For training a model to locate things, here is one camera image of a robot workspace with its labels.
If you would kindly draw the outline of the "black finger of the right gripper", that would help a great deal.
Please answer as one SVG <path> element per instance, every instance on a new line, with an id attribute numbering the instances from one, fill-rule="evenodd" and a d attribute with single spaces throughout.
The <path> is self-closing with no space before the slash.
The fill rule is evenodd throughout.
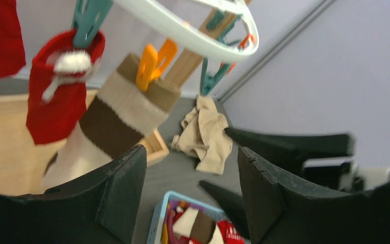
<path id="1" fill-rule="evenodd" d="M 200 180 L 198 185 L 222 208 L 239 234 L 250 239 L 243 197 L 205 180 Z"/>

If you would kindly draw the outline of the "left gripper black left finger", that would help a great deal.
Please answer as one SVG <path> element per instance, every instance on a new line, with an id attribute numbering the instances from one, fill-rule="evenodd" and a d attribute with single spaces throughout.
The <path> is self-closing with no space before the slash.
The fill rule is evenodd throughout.
<path id="1" fill-rule="evenodd" d="M 0 194 L 0 243 L 131 243 L 146 160 L 136 145 L 43 194 Z"/>

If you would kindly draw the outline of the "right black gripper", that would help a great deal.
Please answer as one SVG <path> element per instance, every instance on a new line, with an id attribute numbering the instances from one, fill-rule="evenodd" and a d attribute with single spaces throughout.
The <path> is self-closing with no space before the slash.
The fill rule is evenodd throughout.
<path id="1" fill-rule="evenodd" d="M 348 161 L 340 165 L 313 166 L 312 159 L 354 155 L 355 138 L 348 133 L 330 135 L 272 135 L 226 128 L 224 132 L 242 147 L 247 147 L 270 163 L 302 178 L 342 192 L 359 192 L 390 182 L 390 168 L 360 167 Z"/>

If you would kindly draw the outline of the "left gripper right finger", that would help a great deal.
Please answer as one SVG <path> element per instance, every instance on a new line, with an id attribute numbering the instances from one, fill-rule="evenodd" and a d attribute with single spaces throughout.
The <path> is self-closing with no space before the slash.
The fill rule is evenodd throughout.
<path id="1" fill-rule="evenodd" d="M 340 192 L 246 147 L 239 148 L 238 165 L 252 243 L 390 243 L 390 182 Z"/>

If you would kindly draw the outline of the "beige brown striped sock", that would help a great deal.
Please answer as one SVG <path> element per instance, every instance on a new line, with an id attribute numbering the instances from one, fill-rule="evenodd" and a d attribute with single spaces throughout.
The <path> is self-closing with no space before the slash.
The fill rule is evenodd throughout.
<path id="1" fill-rule="evenodd" d="M 153 80 L 136 86 L 140 59 L 128 54 L 96 93 L 65 145 L 49 161 L 41 185 L 52 188 L 120 157 L 169 116 L 180 89 Z"/>

